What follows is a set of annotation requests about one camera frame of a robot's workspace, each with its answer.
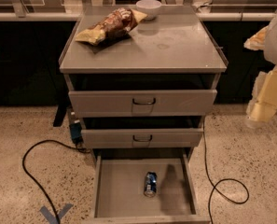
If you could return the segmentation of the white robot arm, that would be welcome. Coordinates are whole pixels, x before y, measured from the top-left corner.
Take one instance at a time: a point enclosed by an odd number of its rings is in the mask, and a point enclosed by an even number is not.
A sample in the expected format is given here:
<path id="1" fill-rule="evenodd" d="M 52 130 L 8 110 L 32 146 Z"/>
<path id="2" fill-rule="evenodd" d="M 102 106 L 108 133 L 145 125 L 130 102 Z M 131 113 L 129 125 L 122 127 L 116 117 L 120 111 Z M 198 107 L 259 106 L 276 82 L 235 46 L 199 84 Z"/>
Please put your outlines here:
<path id="1" fill-rule="evenodd" d="M 248 38 L 244 46 L 262 50 L 265 60 L 274 64 L 271 71 L 260 72 L 256 77 L 246 109 L 246 125 L 257 128 L 269 122 L 277 112 L 277 13 L 269 25 Z"/>

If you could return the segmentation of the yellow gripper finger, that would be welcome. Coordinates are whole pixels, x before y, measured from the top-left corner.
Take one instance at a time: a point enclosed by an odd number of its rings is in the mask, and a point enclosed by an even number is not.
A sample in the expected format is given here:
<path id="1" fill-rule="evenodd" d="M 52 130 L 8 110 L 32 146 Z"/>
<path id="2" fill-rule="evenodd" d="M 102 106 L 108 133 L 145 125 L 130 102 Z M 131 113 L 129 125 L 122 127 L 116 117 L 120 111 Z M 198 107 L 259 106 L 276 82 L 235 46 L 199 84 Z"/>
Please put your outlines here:
<path id="1" fill-rule="evenodd" d="M 265 37 L 268 27 L 263 27 L 256 34 L 248 38 L 243 46 L 250 50 L 263 50 L 265 48 Z"/>
<path id="2" fill-rule="evenodd" d="M 258 73 L 246 114 L 253 122 L 269 122 L 276 112 L 277 66 L 268 73 Z"/>

